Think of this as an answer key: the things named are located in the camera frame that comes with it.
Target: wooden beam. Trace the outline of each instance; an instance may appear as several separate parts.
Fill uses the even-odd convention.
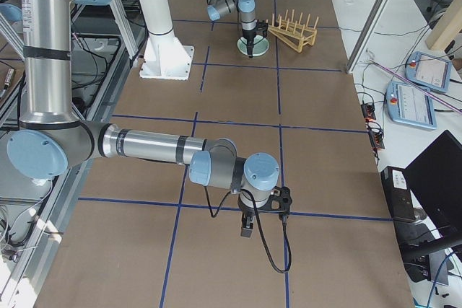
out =
[[[445,50],[462,30],[462,0],[453,0],[425,40],[430,50]]]

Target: blue cable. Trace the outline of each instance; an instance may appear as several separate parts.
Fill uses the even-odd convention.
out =
[[[440,272],[441,272],[441,268],[443,268],[443,265],[449,260],[449,258],[451,256],[453,256],[456,252],[450,252],[449,254],[446,255],[445,259],[441,262],[441,265],[440,267],[438,268],[438,271],[436,272],[436,276],[435,276],[435,280],[433,281],[433,285],[432,285],[432,290],[430,291],[430,295],[428,296],[428,301],[427,301],[427,307],[426,308],[430,308],[430,301],[432,300],[432,296],[433,296],[433,291],[435,290],[435,287],[436,287],[436,281],[438,279],[438,276],[440,275]]]

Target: white sticker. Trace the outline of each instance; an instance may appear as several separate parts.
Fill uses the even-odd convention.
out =
[[[407,190],[406,180],[404,179],[403,173],[396,170],[392,170],[391,173],[393,175],[393,187]]]
[[[22,4],[22,27],[24,32],[32,32],[32,2],[21,0]]]

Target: white table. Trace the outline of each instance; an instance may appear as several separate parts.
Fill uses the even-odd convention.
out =
[[[361,30],[367,19],[367,16],[372,9],[375,0],[332,0],[334,9],[339,21],[341,34],[343,37],[346,54],[349,56],[353,50],[354,44],[359,37],[359,32],[352,30]],[[390,0],[385,12],[380,19],[376,32],[402,34],[422,28],[426,25],[426,21],[420,13],[418,7],[413,0]],[[386,36],[374,34],[368,44],[368,52],[361,57],[360,63],[354,70],[354,80],[356,83],[361,83],[362,73],[367,66],[366,62],[372,57],[381,65],[389,68],[402,63],[404,57],[407,59],[407,52],[413,46],[421,31],[405,36]],[[424,35],[424,39],[429,35],[430,30]],[[425,45],[424,39],[420,41],[414,50],[429,53],[433,56],[443,56],[442,51],[430,51]],[[398,70],[400,75],[404,75],[404,67]],[[461,80],[457,71],[453,68],[451,79]],[[380,70],[378,67],[369,66],[364,73],[364,85],[385,92],[391,75]],[[361,86],[357,86],[358,92],[362,92]],[[375,101],[380,101],[383,96],[377,92],[366,90],[371,94]],[[450,83],[448,94],[458,99],[462,98],[462,84]],[[362,94],[359,94],[359,100],[362,100]],[[458,107],[462,107],[462,103],[451,101],[444,98]],[[369,102],[370,98],[365,95],[365,102]],[[444,107],[434,102],[434,107],[444,109]],[[388,116],[387,111],[382,112],[383,104],[376,104],[375,114],[378,122],[385,129],[385,150],[379,152],[380,161],[378,170],[383,170],[387,166],[396,166],[405,168],[415,157],[417,157],[427,146],[435,140],[444,130],[450,132],[462,142],[462,116],[455,113],[437,113],[437,130],[427,131],[411,126],[404,126],[394,123]],[[435,226],[430,222],[430,229]],[[458,262],[459,268],[462,270],[462,265]],[[443,307],[444,304],[452,304],[456,307],[462,305],[462,280],[457,277],[449,277],[450,286],[448,292],[450,296],[442,299],[441,295],[433,296],[431,307]],[[412,283],[411,290],[414,298],[424,306],[427,304],[428,294],[430,292],[431,283],[423,281],[420,283]]]

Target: black monitor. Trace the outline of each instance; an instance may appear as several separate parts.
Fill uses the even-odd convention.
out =
[[[442,228],[443,238],[452,241],[446,246],[462,250],[462,239],[455,240],[462,232],[462,144],[444,131],[409,164],[404,177],[435,226]]]

